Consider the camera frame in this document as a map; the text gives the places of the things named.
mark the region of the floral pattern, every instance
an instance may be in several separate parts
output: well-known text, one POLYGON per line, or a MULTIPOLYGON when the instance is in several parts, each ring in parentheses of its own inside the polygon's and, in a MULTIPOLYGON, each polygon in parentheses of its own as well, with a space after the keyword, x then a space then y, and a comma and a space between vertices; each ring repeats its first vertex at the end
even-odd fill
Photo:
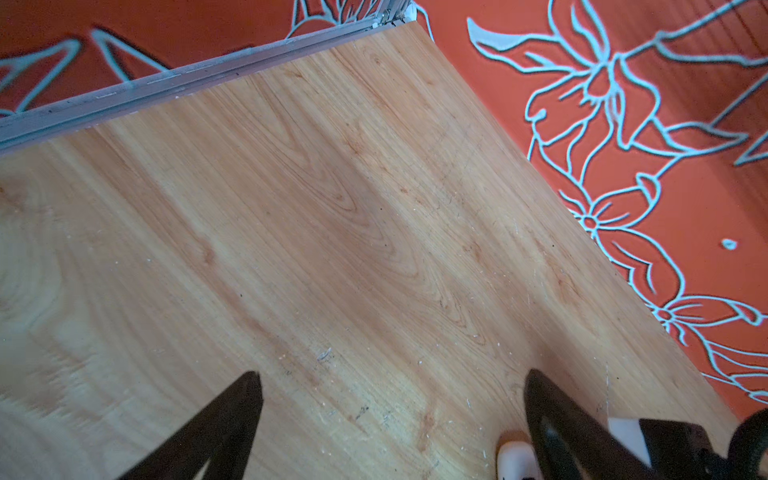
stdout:
POLYGON ((334 25, 344 25, 350 22, 357 22, 372 15, 376 15, 380 0, 361 0, 355 5, 353 0, 322 0, 319 8, 313 9, 310 0, 295 0, 293 4, 293 17, 291 18, 291 29, 286 38, 298 35, 304 31, 302 27, 310 22, 322 25, 324 28, 334 25))
MULTIPOLYGON (((89 36, 103 56, 104 63, 119 81, 130 81, 133 78, 115 58, 115 55, 111 50, 112 48, 122 51, 126 55, 130 55, 136 61, 146 64, 149 68, 157 71, 168 71, 168 68, 160 62, 154 60, 134 46, 129 45, 127 42, 117 38, 108 31, 100 28, 93 28, 91 29, 89 36)), ((0 81, 0 94, 2 94, 6 88, 14 86, 14 83, 18 80, 19 76, 24 74, 27 70, 34 68, 37 63, 47 61, 51 58, 58 59, 52 68, 30 87, 29 92, 26 93, 16 105, 12 108, 0 108, 0 117, 26 111, 30 104, 35 101, 37 96, 39 96, 43 90, 48 88, 73 62, 73 60, 75 60, 82 47, 83 42, 80 39, 66 38, 56 45, 26 55, 0 58, 0 69, 8 69, 8 72, 0 81)))
MULTIPOLYGON (((768 81, 768 73, 711 121, 669 123, 662 119, 659 87, 632 66, 636 57, 649 51, 680 63, 741 68, 768 65, 768 57, 683 54, 674 48, 678 38, 705 28, 747 2, 733 0, 675 31, 658 31, 628 50, 612 48, 589 0, 575 0, 565 24, 563 15, 553 12, 555 1, 549 0, 546 32, 493 31, 473 17, 466 19, 466 28, 469 41, 482 57, 519 74, 551 79, 530 93, 522 112, 531 132, 528 159, 550 181, 578 223, 625 274, 632 289, 703 375, 768 404, 768 345, 754 351, 714 340, 723 328, 743 329, 749 335, 749 329, 763 325, 766 315, 738 300, 690 291, 682 269, 642 228, 662 202, 668 172, 680 162, 737 147, 741 153, 736 166, 768 157, 760 152, 768 132, 750 138, 748 132, 720 127, 724 118, 768 81), (605 165, 628 162, 631 155, 635 162, 643 159, 633 175, 612 177, 608 183, 613 187, 607 191, 590 182, 596 159, 605 165)), ((435 17, 430 22, 423 6, 419 11, 432 36, 437 31, 435 17)), ((723 246, 734 250, 737 243, 725 239, 723 246)), ((756 330, 752 335, 761 334, 756 330)))

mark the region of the wooden floor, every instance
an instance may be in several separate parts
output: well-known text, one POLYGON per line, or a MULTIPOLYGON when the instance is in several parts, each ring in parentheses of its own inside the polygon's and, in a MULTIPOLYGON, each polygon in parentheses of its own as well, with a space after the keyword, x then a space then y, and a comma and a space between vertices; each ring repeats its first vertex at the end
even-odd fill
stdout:
POLYGON ((416 24, 0 187, 3 478, 119 475, 248 369, 251 478, 494 478, 531 367, 601 421, 735 426, 416 24))

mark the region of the white speck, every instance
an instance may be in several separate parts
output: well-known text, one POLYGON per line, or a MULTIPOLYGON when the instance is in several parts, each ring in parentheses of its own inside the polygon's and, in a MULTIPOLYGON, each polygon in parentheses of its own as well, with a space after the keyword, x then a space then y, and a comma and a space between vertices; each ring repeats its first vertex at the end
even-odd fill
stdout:
POLYGON ((730 238, 723 238, 723 241, 721 241, 720 244, 723 245, 723 248, 726 250, 735 250, 736 247, 739 246, 739 242, 731 240, 730 238))

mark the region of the metal threshold strip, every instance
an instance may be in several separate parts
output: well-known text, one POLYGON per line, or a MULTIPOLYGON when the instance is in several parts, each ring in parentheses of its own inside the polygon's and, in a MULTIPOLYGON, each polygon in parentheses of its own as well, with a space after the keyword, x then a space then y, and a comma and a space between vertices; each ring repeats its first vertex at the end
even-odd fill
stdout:
POLYGON ((407 3, 391 0, 375 17, 245 48, 2 118, 0 154, 391 28, 393 19, 402 20, 407 3))

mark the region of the scratch on floor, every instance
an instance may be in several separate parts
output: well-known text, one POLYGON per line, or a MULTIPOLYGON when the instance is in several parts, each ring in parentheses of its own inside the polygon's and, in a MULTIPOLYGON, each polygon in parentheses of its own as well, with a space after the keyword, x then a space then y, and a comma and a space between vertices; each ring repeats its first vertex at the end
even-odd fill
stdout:
POLYGON ((611 416, 611 377, 608 375, 608 364, 605 364, 605 416, 608 418, 611 416))
POLYGON ((326 350, 326 352, 325 352, 325 353, 322 353, 322 354, 320 354, 320 356, 319 356, 319 357, 317 357, 317 361, 318 361, 318 362, 322 362, 322 361, 323 361, 324 359, 326 359, 326 357, 327 357, 328 355, 330 355, 330 354, 331 354, 331 348, 330 348, 330 347, 328 347, 328 350, 326 350))

